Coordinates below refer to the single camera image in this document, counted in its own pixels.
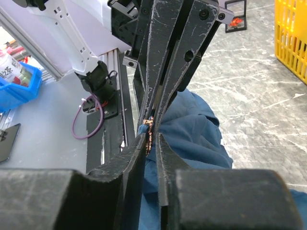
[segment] gray tile floor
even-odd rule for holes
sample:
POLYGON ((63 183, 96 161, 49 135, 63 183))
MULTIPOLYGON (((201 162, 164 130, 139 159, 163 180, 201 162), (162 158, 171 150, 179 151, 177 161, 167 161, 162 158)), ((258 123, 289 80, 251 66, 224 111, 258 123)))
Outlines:
POLYGON ((220 119, 234 168, 273 169, 307 192, 307 86, 274 56, 274 0, 249 0, 247 20, 246 31, 220 27, 189 89, 220 119))

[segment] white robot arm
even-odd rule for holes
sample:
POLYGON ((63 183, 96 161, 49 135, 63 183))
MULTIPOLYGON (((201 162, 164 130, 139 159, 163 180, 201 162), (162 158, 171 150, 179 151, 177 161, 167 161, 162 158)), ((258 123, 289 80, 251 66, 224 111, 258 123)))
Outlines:
POLYGON ((49 0, 45 2, 45 7, 46 9, 43 11, 38 7, 28 7, 28 9, 32 14, 39 16, 51 34, 59 41, 75 72, 86 76, 97 67, 98 58, 92 53, 79 33, 67 11, 64 0, 49 0))
POLYGON ((111 8, 107 5, 108 0, 70 0, 88 11, 94 16, 108 31, 111 28, 111 8))

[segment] screw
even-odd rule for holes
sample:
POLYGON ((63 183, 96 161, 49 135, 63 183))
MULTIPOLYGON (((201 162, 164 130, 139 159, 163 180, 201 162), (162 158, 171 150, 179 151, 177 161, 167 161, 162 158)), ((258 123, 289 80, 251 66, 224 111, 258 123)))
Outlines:
POLYGON ((146 7, 142 8, 142 14, 148 14, 148 9, 146 7))
POLYGON ((200 11, 199 17, 202 21, 205 21, 209 17, 209 11, 204 9, 200 11))
POLYGON ((219 18, 219 20, 223 20, 225 18, 225 14, 224 13, 219 14, 218 18, 219 18))

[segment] red object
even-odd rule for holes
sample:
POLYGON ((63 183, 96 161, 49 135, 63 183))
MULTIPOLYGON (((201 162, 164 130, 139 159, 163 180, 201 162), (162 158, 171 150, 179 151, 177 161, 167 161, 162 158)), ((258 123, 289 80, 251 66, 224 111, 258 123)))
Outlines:
POLYGON ((230 23, 230 26, 238 26, 238 24, 240 24, 241 22, 243 22, 243 19, 234 18, 232 22, 230 23))
POLYGON ((108 104, 108 101, 105 101, 105 102, 101 105, 101 107, 105 107, 107 104, 108 104))
POLYGON ((13 83, 20 85, 21 81, 18 77, 15 77, 14 80, 13 80, 13 83))
POLYGON ((25 57, 24 60, 22 60, 22 62, 28 64, 28 61, 29 61, 29 57, 25 57))

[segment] blue fabric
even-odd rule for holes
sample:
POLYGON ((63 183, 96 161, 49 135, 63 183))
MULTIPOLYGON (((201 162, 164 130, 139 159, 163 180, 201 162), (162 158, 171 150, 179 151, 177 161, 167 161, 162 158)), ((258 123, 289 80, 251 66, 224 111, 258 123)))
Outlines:
MULTIPOLYGON (((221 145, 219 120, 202 98, 188 90, 178 93, 159 132, 163 133, 172 150, 193 168, 232 168, 233 160, 221 145)), ((295 190, 291 194, 304 223, 307 223, 307 194, 295 190)), ((139 229, 160 230, 155 144, 146 159, 139 229)))
POLYGON ((148 132, 148 129, 149 129, 149 126, 140 125, 140 127, 139 127, 139 134, 148 132))

